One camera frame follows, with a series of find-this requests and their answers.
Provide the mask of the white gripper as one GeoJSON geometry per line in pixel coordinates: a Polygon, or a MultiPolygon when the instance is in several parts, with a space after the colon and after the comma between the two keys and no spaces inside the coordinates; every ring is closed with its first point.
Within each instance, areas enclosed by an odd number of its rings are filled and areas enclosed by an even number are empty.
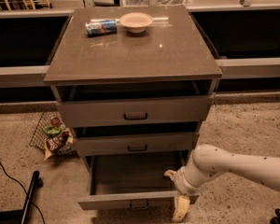
{"type": "Polygon", "coordinates": [[[164,175],[174,181],[175,188],[180,195],[187,195],[175,197],[175,210],[172,216],[172,221],[182,221],[189,210],[189,196],[196,195],[198,193],[198,189],[192,186],[186,179],[184,167],[181,167],[177,172],[174,170],[167,170],[164,175]]]}

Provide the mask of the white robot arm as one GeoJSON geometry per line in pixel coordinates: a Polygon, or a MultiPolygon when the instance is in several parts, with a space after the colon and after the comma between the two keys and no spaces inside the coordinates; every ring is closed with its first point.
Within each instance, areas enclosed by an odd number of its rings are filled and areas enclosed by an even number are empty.
{"type": "Polygon", "coordinates": [[[202,184],[225,173],[280,192],[280,158],[236,154],[211,145],[199,145],[192,150],[184,166],[164,173],[174,182],[177,190],[173,222],[184,219],[190,197],[198,192],[202,184]]]}

